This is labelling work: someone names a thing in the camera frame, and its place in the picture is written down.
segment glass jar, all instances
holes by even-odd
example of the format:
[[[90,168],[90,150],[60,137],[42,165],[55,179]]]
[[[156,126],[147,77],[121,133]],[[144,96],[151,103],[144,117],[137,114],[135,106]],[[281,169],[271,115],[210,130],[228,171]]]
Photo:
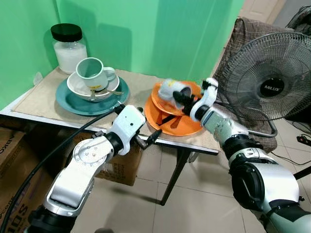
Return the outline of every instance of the glass jar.
[[[51,27],[51,33],[59,68],[72,74],[79,61],[87,58],[81,28],[75,24],[60,23]]]

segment green wall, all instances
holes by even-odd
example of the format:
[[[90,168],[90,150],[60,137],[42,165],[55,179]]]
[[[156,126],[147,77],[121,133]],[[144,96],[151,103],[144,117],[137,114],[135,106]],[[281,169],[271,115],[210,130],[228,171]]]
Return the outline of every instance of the green wall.
[[[1,0],[0,109],[57,66],[50,27],[82,27],[106,66],[200,82],[212,71],[243,0]]]
[[[57,66],[49,28],[59,23],[52,0],[0,1],[0,109]]]
[[[200,82],[212,71],[243,0],[57,0],[106,66]]]

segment tiled floor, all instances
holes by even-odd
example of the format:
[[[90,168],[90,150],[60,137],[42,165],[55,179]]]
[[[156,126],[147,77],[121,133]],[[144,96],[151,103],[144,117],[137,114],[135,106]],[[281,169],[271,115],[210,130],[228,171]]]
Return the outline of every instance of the tiled floor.
[[[302,132],[285,120],[276,122],[279,130],[275,154],[302,163],[310,160],[310,147],[296,143]],[[143,155],[135,185],[129,187],[96,179],[73,232],[93,233],[112,228],[115,233],[264,233],[250,211],[240,207],[232,196],[227,159],[200,154],[186,164],[165,206],[161,199],[176,163],[176,151],[152,146]],[[275,157],[292,173],[311,164],[294,166]],[[301,203],[311,211],[311,176],[298,181]]]

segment blue plate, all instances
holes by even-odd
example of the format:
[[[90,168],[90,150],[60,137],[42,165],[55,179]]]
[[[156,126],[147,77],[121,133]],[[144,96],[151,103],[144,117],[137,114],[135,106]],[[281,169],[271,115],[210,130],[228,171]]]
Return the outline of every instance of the blue plate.
[[[97,116],[112,110],[119,102],[127,101],[130,90],[126,82],[120,78],[120,84],[116,91],[122,91],[123,95],[111,95],[101,102],[89,102],[77,97],[67,87],[67,79],[62,81],[56,91],[56,101],[64,109],[83,116]]]

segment orange plate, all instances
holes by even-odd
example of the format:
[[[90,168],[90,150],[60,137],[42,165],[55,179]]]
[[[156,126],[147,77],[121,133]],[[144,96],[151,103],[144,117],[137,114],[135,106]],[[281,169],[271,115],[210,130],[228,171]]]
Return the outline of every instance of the orange plate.
[[[191,93],[201,97],[201,88],[194,82],[187,82],[187,81],[182,81],[183,84],[189,85],[191,87]],[[155,106],[160,109],[161,111],[176,115],[176,116],[182,116],[184,113],[180,110],[177,109],[174,105],[172,105],[170,102],[162,100],[159,95],[159,89],[161,87],[161,83],[156,83],[152,89],[151,93],[151,98]]]
[[[199,122],[194,122],[191,120],[189,116],[182,116],[180,122],[176,129],[171,128],[171,124],[173,124],[176,120],[176,117],[163,125],[158,126],[156,120],[161,113],[153,103],[151,97],[148,98],[146,105],[145,105],[145,115],[147,117],[148,122],[150,125],[155,128],[156,130],[161,129],[163,133],[173,135],[173,136],[186,136],[193,133],[196,133],[202,129]],[[170,114],[162,112],[162,119],[166,118]]]

